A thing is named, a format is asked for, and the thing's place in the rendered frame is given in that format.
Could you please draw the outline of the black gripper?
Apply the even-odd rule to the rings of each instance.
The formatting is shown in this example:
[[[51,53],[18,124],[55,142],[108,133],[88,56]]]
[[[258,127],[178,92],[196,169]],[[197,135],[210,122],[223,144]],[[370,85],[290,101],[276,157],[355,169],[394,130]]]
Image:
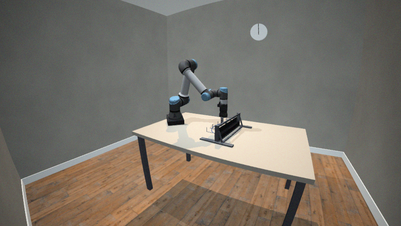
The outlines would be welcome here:
[[[219,107],[220,113],[219,117],[221,118],[221,122],[223,122],[223,118],[227,117],[227,103],[228,100],[220,100],[219,104],[217,104],[217,107]]]

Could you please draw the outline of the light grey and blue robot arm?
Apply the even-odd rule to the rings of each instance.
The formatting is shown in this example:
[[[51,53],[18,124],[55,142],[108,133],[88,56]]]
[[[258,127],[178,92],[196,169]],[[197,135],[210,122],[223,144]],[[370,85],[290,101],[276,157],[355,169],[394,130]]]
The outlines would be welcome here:
[[[169,99],[169,115],[170,120],[180,120],[182,118],[180,107],[190,102],[188,94],[190,83],[198,90],[201,94],[203,101],[208,101],[214,97],[220,97],[221,100],[228,99],[228,89],[221,87],[220,89],[209,89],[200,82],[200,80],[194,75],[194,70],[197,68],[197,62],[194,59],[182,60],[179,63],[179,71],[183,76],[181,92],[179,96],[173,96]]]

